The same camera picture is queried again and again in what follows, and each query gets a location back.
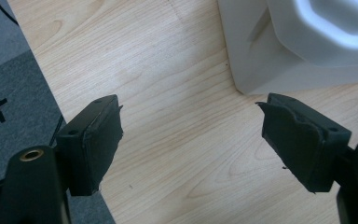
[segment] light wooden surface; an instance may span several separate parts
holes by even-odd
[[[216,1],[9,0],[67,121],[117,94],[124,138],[102,193],[117,223],[338,223],[261,138],[231,78]],[[353,131],[358,85],[287,93]]]

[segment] white plastic container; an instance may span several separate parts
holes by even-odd
[[[241,92],[358,82],[358,0],[219,0],[219,7]]]

